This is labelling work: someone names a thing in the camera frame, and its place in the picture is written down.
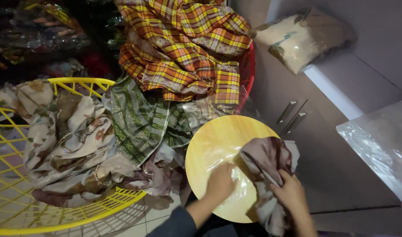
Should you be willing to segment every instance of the dark sleeve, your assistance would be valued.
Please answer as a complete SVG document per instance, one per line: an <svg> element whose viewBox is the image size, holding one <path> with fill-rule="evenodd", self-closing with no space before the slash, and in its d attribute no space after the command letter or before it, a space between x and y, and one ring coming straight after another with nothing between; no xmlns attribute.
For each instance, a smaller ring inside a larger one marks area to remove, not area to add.
<svg viewBox="0 0 402 237"><path fill-rule="evenodd" d="M193 237L197 227L192 216L183 207L173 210L169 219L146 237Z"/></svg>

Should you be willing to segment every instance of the tiled floor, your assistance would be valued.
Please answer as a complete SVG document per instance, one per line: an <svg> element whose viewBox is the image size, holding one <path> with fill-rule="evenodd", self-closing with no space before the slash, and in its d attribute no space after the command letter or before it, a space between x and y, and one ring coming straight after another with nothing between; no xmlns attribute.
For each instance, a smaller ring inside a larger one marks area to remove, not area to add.
<svg viewBox="0 0 402 237"><path fill-rule="evenodd" d="M84 226L44 234L29 234L21 237L143 237L163 223L172 210L184 205L191 189L188 187L180 195L143 199L114 215Z"/></svg>

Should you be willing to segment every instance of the mauve cloth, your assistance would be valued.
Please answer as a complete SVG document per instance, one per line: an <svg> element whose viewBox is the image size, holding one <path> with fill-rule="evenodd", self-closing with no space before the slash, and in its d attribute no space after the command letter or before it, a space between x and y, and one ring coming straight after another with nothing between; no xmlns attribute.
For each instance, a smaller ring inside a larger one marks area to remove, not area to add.
<svg viewBox="0 0 402 237"><path fill-rule="evenodd" d="M277 137L254 138L240 149L239 154L251 170L258 192L255 207L260 223L268 233L283 236L285 229L290 228L288 213L274 197L270 183L283 185L279 169L293 175L299 159L297 146L294 141Z"/></svg>

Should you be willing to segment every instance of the plaid fabric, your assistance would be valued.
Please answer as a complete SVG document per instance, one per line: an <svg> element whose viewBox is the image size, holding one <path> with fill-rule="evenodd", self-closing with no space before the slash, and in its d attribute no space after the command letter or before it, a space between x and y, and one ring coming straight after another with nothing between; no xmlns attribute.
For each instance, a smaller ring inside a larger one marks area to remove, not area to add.
<svg viewBox="0 0 402 237"><path fill-rule="evenodd" d="M245 20L223 0L116 0L128 40L119 64L146 91L188 101L216 94L216 103L238 104L239 68L232 59L251 43Z"/></svg>
<svg viewBox="0 0 402 237"><path fill-rule="evenodd" d="M192 133L183 108L164 103L158 93L145 97L129 75L119 78L110 93L116 140L138 165L163 140L171 148L189 143Z"/></svg>

